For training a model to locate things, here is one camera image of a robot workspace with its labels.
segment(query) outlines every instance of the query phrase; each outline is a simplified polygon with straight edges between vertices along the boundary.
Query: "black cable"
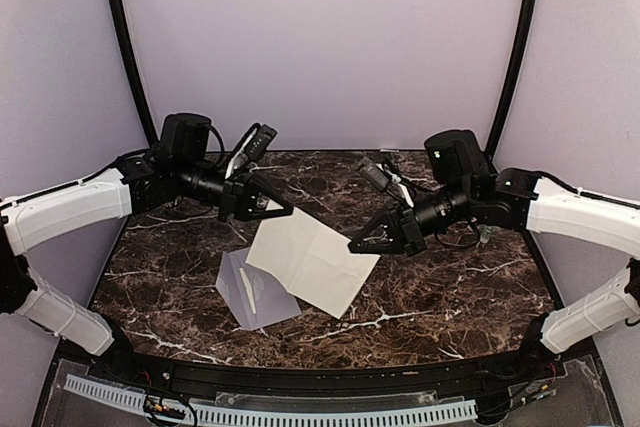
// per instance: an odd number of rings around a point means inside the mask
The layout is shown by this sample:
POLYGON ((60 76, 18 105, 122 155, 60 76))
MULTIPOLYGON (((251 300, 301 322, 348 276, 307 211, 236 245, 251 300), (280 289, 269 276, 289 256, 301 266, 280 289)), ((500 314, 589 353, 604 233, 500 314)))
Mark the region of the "black cable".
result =
POLYGON ((547 179, 559 185, 563 189, 568 190, 572 194, 579 195, 580 197, 584 197, 586 199, 592 199, 592 200, 599 200, 601 202, 608 202, 610 204, 616 204, 616 205, 621 205, 623 207, 630 207, 632 209, 640 210, 640 204, 634 204, 632 202, 626 202, 624 200, 614 199, 612 197, 607 197, 605 195, 600 195, 600 194, 596 194, 594 192, 589 192, 585 190, 580 191, 577 188, 573 187, 572 185, 567 184, 565 181, 559 179, 555 175, 550 174, 549 172, 545 172, 543 170, 536 170, 534 173, 541 175, 543 177, 546 177, 547 179))
POLYGON ((203 215, 207 215, 209 212, 213 210, 213 205, 202 212, 198 212, 197 214, 185 215, 184 217, 180 217, 180 220, 189 220, 195 219, 196 217, 202 217, 203 215))
POLYGON ((415 183, 413 180, 409 179, 408 177, 406 177, 401 171, 400 168, 395 165, 391 159, 382 159, 382 165, 383 167, 386 167, 387 170, 394 175, 397 175, 400 180, 401 180, 401 184, 404 184, 406 187, 411 187, 414 190, 420 191, 420 192, 424 192, 426 194, 433 194, 434 191, 429 189, 428 187, 424 187, 420 184, 415 183))
POLYGON ((387 194, 389 197, 391 197, 396 202, 400 202, 402 205, 408 205, 406 199, 403 199, 398 194, 394 194, 389 189, 385 189, 384 193, 387 194))
POLYGON ((507 400, 505 400, 504 402, 499 403, 498 405, 493 406, 490 409, 487 409, 483 412, 478 412, 478 415, 484 415, 484 416, 496 416, 496 415, 501 415, 501 414, 492 414, 492 412, 497 411, 498 409, 504 407, 507 404, 510 404, 511 401, 513 401, 513 399, 515 399, 516 397, 518 397, 520 394, 522 394, 524 391, 526 391, 529 387, 531 387, 533 385, 533 383, 536 381, 536 378, 538 377, 538 374, 535 375, 535 377, 533 377, 529 382, 527 382, 525 385, 523 385, 522 387, 520 387, 515 394, 509 396, 509 398, 507 400))
POLYGON ((409 191, 409 195, 411 195, 412 199, 415 199, 416 197, 418 197, 418 191, 415 188, 407 184, 402 184, 402 185, 404 185, 407 188, 407 190, 409 191))
POLYGON ((215 164, 213 164, 213 167, 217 168, 224 161, 224 157, 226 154, 224 150, 224 141, 222 140, 222 136, 220 135, 220 132, 218 132, 218 129, 216 129, 213 124, 208 124, 207 128, 211 131, 211 133, 214 135, 214 137, 218 141, 218 147, 220 148, 220 155, 218 156, 218 160, 216 160, 215 164))
MULTIPOLYGON (((149 398, 149 395, 145 395, 144 400, 145 400, 145 403, 147 403, 147 402, 149 404, 153 403, 153 401, 149 398)), ((161 407, 164 407, 163 401, 164 401, 164 397, 159 397, 157 405, 160 405, 161 407)), ((173 422, 172 421, 168 421, 168 420, 160 419, 160 418, 158 418, 158 415, 156 414, 156 411, 154 410, 153 406, 151 408, 149 408, 148 411, 144 411, 144 413, 145 414, 149 414, 149 416, 152 419, 152 420, 149 420, 149 418, 145 416, 147 422, 149 422, 150 424, 155 425, 157 427, 177 427, 178 425, 180 425, 182 423, 182 420, 184 420, 184 417, 182 419, 175 419, 173 422)))
POLYGON ((468 244, 452 244, 450 242, 445 242, 443 241, 438 233, 436 232, 435 234, 433 234, 433 237, 436 239, 436 241, 447 248, 451 248, 451 249, 460 249, 460 250, 465 250, 465 249, 471 249, 472 247, 475 247, 476 245, 478 245, 478 243, 480 242, 480 231, 478 230, 478 227, 476 226, 475 222, 469 222, 469 226, 471 227, 471 230, 473 230, 473 233, 475 234, 475 239, 473 242, 470 242, 468 244))
POLYGON ((161 389, 160 387, 155 387, 155 386, 148 385, 148 384, 141 384, 141 383, 135 382, 133 380, 124 379, 124 378, 120 377, 118 374, 114 373, 104 363, 98 363, 97 365, 100 366, 100 368, 102 370, 104 370, 108 375, 114 377, 115 379, 117 379, 118 381, 122 382, 123 384, 128 385, 130 387, 137 387, 139 389, 142 389, 147 396, 148 396, 149 392, 156 392, 157 394, 159 394, 159 397, 161 399, 162 398, 167 398, 167 399, 172 399, 172 400, 175 400, 177 402, 180 402, 180 404, 182 406, 184 406, 185 408, 187 408, 191 412, 191 415, 193 415, 193 424, 192 424, 191 427, 198 427, 198 415, 197 415, 196 409, 194 409, 193 406, 189 403, 189 401, 186 400, 184 398, 184 396, 182 396, 181 394, 174 394, 173 392, 170 392, 170 391, 165 390, 165 389, 161 389))
POLYGON ((542 394, 542 392, 544 392, 544 390, 542 390, 542 388, 538 389, 536 392, 526 395, 525 397, 522 397, 518 403, 506 410, 502 410, 500 412, 492 412, 489 414, 482 414, 485 417, 501 417, 503 415, 507 415, 510 414, 511 412, 521 409, 522 407, 524 407, 525 405, 530 405, 533 404, 534 402, 538 402, 539 400, 545 399, 548 395, 542 395, 540 397, 538 397, 540 394, 542 394))
POLYGON ((231 174, 231 177, 229 177, 229 179, 233 179, 235 178, 237 175, 240 175, 242 172, 244 172, 244 170, 249 167, 249 165, 251 164, 251 159, 247 159, 245 160, 242 165, 240 165, 240 167, 236 168, 233 173, 231 174))
POLYGON ((116 160, 114 160, 113 162, 111 162, 110 164, 104 166, 102 169, 98 170, 97 172, 89 175, 88 177, 85 177, 83 179, 80 180, 74 180, 73 182, 67 182, 66 184, 62 184, 62 185, 56 185, 55 187, 51 187, 49 189, 45 189, 45 190, 41 190, 39 192, 35 192, 33 194, 29 194, 26 195, 24 197, 20 197, 19 199, 13 200, 11 202, 7 202, 6 204, 0 205, 0 212, 2 212, 4 209, 11 207, 14 203, 16 204, 22 204, 24 202, 28 202, 30 200, 33 199, 37 199, 38 197, 42 197, 44 195, 49 195, 49 194, 53 194, 55 192, 59 192, 61 190, 64 189, 68 189, 69 187, 75 187, 77 185, 89 182, 93 179, 95 179, 96 177, 98 177, 99 175, 105 173, 107 170, 113 168, 114 165, 116 165, 118 162, 128 159, 129 157, 134 157, 136 155, 140 155, 144 152, 147 152, 148 149, 140 149, 140 150, 134 150, 132 152, 128 152, 124 155, 121 155, 119 157, 116 158, 116 160))
POLYGON ((505 75, 500 100, 496 109, 496 115, 491 125, 489 139, 484 149, 485 155, 491 160, 496 154, 498 143, 507 123, 509 109, 513 100, 513 94, 518 83, 522 60, 524 59, 525 49, 527 47, 527 38, 531 28, 531 20, 533 19, 533 9, 536 0, 522 0, 520 5, 520 15, 518 17, 518 26, 516 27, 516 35, 513 39, 513 47, 511 48, 511 57, 509 58, 509 66, 505 75))

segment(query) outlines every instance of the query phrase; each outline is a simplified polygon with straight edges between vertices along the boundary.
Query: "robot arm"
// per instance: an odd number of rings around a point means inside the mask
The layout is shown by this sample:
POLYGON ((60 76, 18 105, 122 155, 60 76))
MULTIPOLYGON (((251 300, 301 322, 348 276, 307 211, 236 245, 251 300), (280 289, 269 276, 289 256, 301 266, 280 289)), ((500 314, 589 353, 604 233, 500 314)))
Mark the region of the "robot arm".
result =
POLYGON ((153 210, 179 196, 218 206, 218 219, 290 215, 293 206, 246 168, 264 155, 276 131, 254 124, 227 162, 205 160, 211 121, 194 114, 165 119, 159 143, 123 156, 90 177, 0 206, 0 313, 17 313, 101 356, 122 337, 117 326, 49 285, 23 256, 49 239, 107 219, 153 210), (267 201, 281 208, 266 210, 267 201))
MULTIPOLYGON (((447 131, 425 142, 434 177, 444 184, 422 198, 397 198, 353 238, 353 253, 415 255, 425 237, 467 221, 515 231, 567 235, 629 254, 627 268, 574 304, 535 319, 521 352, 553 358, 575 343, 640 315, 640 204, 575 189, 550 174, 520 169, 492 173, 470 131, 447 131)), ((363 175, 387 191, 392 175, 362 164, 363 175)))

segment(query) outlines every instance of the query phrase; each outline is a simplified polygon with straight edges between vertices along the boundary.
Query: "white paper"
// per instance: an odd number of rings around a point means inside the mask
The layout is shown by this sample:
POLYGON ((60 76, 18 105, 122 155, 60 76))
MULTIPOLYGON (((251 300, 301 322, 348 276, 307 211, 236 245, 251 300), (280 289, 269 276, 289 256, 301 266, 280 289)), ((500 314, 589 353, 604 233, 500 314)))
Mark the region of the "white paper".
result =
POLYGON ((260 223, 247 264, 269 272, 290 294, 340 318, 380 258, 352 254, 348 244, 344 235, 294 208, 288 217, 260 223))

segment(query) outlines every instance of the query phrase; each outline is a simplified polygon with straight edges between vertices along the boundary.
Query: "lavender wall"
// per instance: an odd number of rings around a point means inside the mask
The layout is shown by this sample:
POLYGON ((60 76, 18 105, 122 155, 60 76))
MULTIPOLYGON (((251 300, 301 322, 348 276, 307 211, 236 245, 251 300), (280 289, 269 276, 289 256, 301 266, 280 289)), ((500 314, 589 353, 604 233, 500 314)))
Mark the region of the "lavender wall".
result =
POLYGON ((256 120, 276 148, 488 136, 520 0, 126 0, 154 118, 256 120))
MULTIPOLYGON (((107 0, 2 0, 0 197, 91 173, 144 145, 107 0)), ((32 266, 87 302, 119 224, 34 249, 32 266)), ((0 425, 27 426, 56 342, 0 316, 0 425)))
MULTIPOLYGON (((544 169, 574 185, 640 199, 640 0, 538 0, 496 163, 544 169)), ((612 250, 538 241, 566 302, 624 267, 612 250)), ((597 336, 626 425, 640 425, 638 330, 597 336)))

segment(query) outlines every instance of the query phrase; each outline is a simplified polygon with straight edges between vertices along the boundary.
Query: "white cable tray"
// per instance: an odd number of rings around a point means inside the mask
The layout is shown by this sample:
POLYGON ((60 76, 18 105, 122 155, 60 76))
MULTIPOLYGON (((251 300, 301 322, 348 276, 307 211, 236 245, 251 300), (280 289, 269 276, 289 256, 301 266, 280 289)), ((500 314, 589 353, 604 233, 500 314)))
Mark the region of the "white cable tray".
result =
MULTIPOLYGON (((117 387, 102 383, 97 379, 71 374, 67 375, 64 389, 115 409, 145 415, 142 410, 145 394, 140 389, 117 387)), ((187 410, 177 401, 167 399, 164 404, 183 412, 187 410)), ((191 406, 196 411, 198 426, 202 427, 427 427, 474 420, 478 417, 475 400, 413 409, 335 414, 234 410, 200 404, 197 401, 191 401, 191 406)), ((187 411, 187 416, 182 424, 193 424, 190 411, 187 411)))

